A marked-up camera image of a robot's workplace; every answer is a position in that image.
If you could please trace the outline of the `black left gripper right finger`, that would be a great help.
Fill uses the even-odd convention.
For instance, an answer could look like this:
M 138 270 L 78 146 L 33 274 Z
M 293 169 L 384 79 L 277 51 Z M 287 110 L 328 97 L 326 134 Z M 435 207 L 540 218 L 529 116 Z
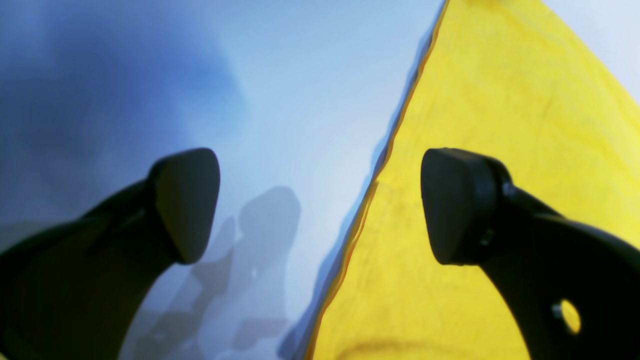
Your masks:
M 496 158 L 430 148 L 420 187 L 432 253 L 482 269 L 533 360 L 639 358 L 639 251 L 519 189 Z

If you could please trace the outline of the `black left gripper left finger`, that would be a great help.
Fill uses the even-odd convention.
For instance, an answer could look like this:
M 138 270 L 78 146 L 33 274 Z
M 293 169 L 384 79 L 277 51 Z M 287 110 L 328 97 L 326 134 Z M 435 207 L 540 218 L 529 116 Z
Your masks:
M 1 255 L 7 360 L 116 360 L 137 310 L 210 241 L 221 171 L 210 148 L 159 159 L 143 180 Z

